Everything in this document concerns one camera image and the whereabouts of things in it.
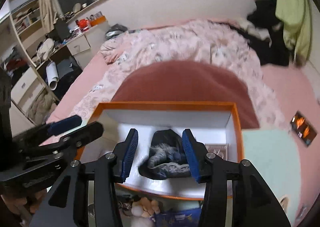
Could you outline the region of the black clothes pile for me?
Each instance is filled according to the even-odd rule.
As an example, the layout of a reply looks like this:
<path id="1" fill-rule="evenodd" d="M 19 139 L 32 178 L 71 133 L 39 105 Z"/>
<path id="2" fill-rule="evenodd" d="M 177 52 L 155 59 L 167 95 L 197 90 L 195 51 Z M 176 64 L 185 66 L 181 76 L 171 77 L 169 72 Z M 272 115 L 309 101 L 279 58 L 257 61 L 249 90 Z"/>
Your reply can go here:
<path id="1" fill-rule="evenodd" d="M 283 39 L 284 24 L 276 17 L 276 0 L 257 0 L 255 4 L 253 13 L 239 20 L 236 26 L 229 27 L 247 40 L 261 66 L 289 66 L 292 51 L 286 47 Z"/>

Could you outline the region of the green hanging cloth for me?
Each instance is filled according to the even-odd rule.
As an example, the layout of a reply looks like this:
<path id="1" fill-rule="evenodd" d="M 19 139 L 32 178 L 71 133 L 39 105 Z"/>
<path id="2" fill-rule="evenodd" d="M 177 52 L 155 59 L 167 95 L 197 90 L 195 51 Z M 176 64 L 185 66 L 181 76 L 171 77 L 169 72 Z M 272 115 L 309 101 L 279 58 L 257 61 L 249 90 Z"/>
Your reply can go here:
<path id="1" fill-rule="evenodd" d="M 284 25 L 283 39 L 285 46 L 293 51 L 293 61 L 305 64 L 312 32 L 309 0 L 277 0 L 276 17 Z"/>

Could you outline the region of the white shelf unit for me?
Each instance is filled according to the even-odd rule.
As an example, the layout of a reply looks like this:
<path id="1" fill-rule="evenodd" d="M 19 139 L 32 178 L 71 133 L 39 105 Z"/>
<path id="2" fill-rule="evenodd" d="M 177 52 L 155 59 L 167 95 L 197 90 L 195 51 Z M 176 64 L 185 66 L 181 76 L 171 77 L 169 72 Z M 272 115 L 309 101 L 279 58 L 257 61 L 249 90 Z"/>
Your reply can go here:
<path id="1" fill-rule="evenodd" d="M 31 36 L 42 31 L 38 0 L 28 0 L 19 9 L 21 13 L 12 11 L 10 0 L 1 8 L 1 68 L 11 79 L 10 115 L 22 127 L 45 122 L 57 97 L 37 71 L 42 60 L 37 60 L 36 50 L 28 53 L 23 43 L 25 35 L 35 43 L 44 37 Z"/>

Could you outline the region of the white rolled paper tube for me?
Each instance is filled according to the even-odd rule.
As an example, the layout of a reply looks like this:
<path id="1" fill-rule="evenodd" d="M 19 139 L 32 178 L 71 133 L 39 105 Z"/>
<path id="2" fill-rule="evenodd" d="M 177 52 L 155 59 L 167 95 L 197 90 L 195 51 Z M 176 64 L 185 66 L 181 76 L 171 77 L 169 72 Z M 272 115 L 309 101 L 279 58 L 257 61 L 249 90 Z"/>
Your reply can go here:
<path id="1" fill-rule="evenodd" d="M 59 75 L 57 72 L 56 63 L 51 61 L 46 66 L 46 75 L 48 81 L 48 87 L 54 91 L 57 88 L 57 83 L 59 82 Z"/>

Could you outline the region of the pink floral quilt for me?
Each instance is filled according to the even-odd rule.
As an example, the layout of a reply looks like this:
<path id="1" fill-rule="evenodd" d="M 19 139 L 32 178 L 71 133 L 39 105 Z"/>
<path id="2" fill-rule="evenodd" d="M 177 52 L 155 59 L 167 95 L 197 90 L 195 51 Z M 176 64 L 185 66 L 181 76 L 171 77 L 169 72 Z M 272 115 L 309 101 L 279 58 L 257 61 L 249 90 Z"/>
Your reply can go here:
<path id="1" fill-rule="evenodd" d="M 125 32 L 105 41 L 99 55 L 108 69 L 72 109 L 72 114 L 83 119 L 88 119 L 100 102 L 110 101 L 134 71 L 152 64 L 189 60 L 230 71 L 247 87 L 260 126 L 287 128 L 276 94 L 263 82 L 261 67 L 271 62 L 269 44 L 230 24 L 193 20 L 176 26 Z"/>

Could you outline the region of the fluffy white tail doll keychain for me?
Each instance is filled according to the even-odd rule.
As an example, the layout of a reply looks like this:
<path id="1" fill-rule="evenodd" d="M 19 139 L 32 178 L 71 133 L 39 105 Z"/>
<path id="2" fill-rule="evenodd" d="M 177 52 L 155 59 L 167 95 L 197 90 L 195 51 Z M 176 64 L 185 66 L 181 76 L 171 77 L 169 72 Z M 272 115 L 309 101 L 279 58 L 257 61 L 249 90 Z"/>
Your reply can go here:
<path id="1" fill-rule="evenodd" d="M 160 214 L 161 210 L 157 200 L 142 197 L 132 203 L 131 213 L 131 226 L 152 227 L 155 226 L 154 216 Z"/>

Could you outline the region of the white desk drawer unit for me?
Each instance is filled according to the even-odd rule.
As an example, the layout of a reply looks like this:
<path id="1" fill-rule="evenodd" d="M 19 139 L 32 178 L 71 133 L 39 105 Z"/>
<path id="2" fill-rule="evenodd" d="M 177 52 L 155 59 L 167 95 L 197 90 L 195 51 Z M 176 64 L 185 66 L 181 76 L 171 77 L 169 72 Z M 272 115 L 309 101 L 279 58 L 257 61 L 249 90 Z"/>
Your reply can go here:
<path id="1" fill-rule="evenodd" d="M 109 29 L 110 25 L 108 21 L 105 21 L 67 43 L 71 55 L 82 69 L 89 64 L 100 50 L 101 45 L 105 42 L 105 34 Z"/>

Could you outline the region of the black lace fabric item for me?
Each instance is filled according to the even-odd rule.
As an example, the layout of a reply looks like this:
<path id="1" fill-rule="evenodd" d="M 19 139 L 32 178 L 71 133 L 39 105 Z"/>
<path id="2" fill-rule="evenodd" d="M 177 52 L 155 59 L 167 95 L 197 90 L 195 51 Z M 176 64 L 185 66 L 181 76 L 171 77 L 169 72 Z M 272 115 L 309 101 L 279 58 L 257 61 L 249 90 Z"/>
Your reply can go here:
<path id="1" fill-rule="evenodd" d="M 190 177 L 180 135 L 172 129 L 156 131 L 152 136 L 149 155 L 140 163 L 138 171 L 151 180 Z"/>

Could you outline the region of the small orange box on desk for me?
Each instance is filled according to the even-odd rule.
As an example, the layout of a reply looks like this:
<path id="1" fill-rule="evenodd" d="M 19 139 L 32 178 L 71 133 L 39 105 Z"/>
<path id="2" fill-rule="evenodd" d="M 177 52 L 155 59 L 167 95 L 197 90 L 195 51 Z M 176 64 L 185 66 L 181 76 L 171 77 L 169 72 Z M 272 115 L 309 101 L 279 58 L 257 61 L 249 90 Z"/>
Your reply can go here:
<path id="1" fill-rule="evenodd" d="M 91 23 L 91 26 L 94 27 L 94 26 L 102 24 L 102 23 L 104 23 L 106 21 L 107 20 L 106 20 L 105 16 L 100 16 L 100 17 L 98 17 L 98 18 L 96 18 L 94 20 L 91 20 L 90 23 Z"/>

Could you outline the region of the red item on desk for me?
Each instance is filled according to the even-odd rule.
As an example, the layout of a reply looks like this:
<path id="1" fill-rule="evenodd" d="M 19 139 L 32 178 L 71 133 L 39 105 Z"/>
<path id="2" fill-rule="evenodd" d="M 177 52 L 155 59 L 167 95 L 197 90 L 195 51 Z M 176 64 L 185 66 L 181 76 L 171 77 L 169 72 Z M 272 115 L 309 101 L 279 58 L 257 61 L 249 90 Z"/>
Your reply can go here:
<path id="1" fill-rule="evenodd" d="M 87 19 L 76 20 L 75 22 L 82 32 L 85 32 L 91 28 L 91 22 Z"/>

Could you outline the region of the beige curtain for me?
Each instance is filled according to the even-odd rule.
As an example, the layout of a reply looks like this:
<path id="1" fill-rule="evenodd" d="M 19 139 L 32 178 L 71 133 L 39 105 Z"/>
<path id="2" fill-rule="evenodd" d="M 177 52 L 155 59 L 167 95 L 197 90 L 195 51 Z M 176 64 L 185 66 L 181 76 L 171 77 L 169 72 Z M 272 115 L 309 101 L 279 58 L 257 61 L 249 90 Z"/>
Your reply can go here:
<path id="1" fill-rule="evenodd" d="M 39 9 L 42 28 L 47 34 L 54 29 L 54 25 L 63 17 L 63 13 L 58 0 L 39 0 Z"/>

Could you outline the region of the blue metal tin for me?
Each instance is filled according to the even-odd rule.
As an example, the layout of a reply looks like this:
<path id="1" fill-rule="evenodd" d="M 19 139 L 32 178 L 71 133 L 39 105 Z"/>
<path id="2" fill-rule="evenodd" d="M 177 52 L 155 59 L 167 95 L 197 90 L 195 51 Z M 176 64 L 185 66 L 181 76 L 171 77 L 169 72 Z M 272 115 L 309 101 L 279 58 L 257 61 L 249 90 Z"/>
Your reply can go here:
<path id="1" fill-rule="evenodd" d="M 191 227 L 198 226 L 201 208 L 174 212 L 172 210 L 155 215 L 155 226 L 159 227 Z"/>

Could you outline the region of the orange cardboard storage box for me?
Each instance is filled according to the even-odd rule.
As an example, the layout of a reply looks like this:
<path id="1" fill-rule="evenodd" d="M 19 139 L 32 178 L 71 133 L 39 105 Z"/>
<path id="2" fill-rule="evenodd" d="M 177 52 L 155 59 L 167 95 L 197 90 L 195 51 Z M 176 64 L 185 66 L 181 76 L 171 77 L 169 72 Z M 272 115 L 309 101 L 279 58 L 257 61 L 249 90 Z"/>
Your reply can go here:
<path id="1" fill-rule="evenodd" d="M 89 120 L 100 122 L 103 136 L 80 148 L 76 155 L 83 163 L 95 161 L 111 152 L 123 141 L 129 130 L 138 131 L 138 147 L 130 176 L 121 187 L 163 198 L 202 200 L 205 186 L 192 178 L 151 180 L 142 177 L 138 166 L 148 155 L 153 134 L 172 129 L 177 134 L 189 128 L 197 141 L 204 144 L 226 144 L 227 159 L 239 162 L 244 158 L 238 110 L 233 103 L 215 102 L 115 102 L 100 103 Z"/>

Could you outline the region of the dark red pillow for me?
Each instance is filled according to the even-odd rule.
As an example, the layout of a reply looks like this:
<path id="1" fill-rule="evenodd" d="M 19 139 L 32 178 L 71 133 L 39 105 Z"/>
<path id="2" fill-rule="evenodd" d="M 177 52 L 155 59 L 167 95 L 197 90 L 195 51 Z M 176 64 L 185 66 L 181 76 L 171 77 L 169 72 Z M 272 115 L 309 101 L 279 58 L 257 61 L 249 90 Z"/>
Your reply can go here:
<path id="1" fill-rule="evenodd" d="M 120 85 L 113 102 L 231 102 L 243 129 L 259 128 L 247 85 L 235 73 L 195 61 L 165 61 L 141 67 Z"/>

